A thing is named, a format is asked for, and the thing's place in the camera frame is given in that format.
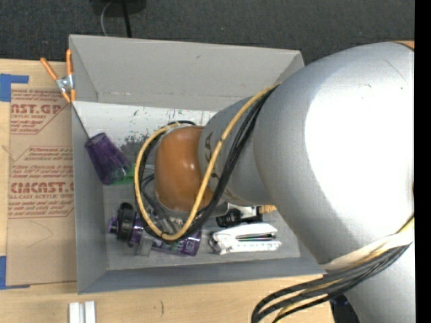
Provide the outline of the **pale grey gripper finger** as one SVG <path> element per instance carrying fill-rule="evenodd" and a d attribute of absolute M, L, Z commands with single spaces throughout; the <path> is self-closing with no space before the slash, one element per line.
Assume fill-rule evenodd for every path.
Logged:
<path fill-rule="evenodd" d="M 135 255 L 148 257 L 152 251 L 153 237 L 149 235 L 142 235 L 139 245 L 137 246 Z"/>

